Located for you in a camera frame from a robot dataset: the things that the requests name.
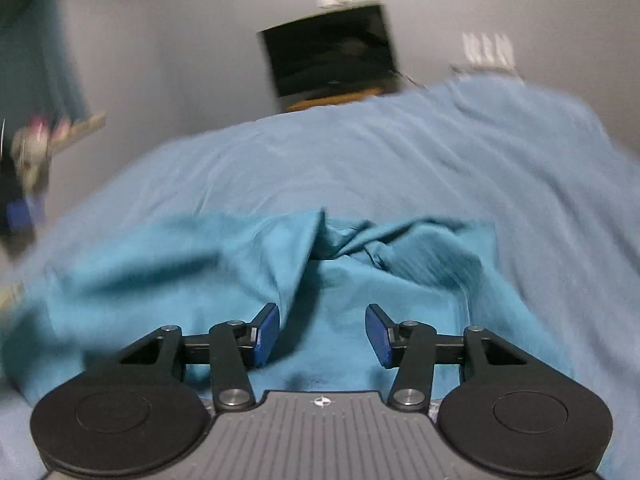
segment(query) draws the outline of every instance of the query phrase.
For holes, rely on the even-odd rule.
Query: light blue bed sheet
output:
[[[107,236],[168,214],[321,207],[377,222],[493,221],[500,270],[612,411],[602,473],[636,478],[640,166],[566,94],[478,76],[176,140],[66,216],[5,281],[64,266]],[[0,427],[12,428],[0,431],[0,468],[32,479],[28,410],[13,402],[0,404]]]

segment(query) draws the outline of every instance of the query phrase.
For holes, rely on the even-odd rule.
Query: blue blanket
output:
[[[185,334],[281,309],[265,389],[387,392],[364,329],[369,303],[396,320],[445,334],[489,328],[565,372],[542,325],[495,269],[494,230],[478,222],[414,219],[377,226],[324,212],[268,218],[179,216],[111,240],[28,288],[2,349],[5,371],[29,402],[164,324]],[[434,398],[458,384],[438,367]]]

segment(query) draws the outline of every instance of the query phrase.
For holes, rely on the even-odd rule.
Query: teal curtain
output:
[[[12,136],[35,114],[84,120],[57,0],[0,0],[0,123]]]

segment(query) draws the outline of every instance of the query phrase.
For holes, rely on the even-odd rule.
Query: black screen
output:
[[[378,5],[286,23],[261,36],[279,96],[339,88],[395,71]]]

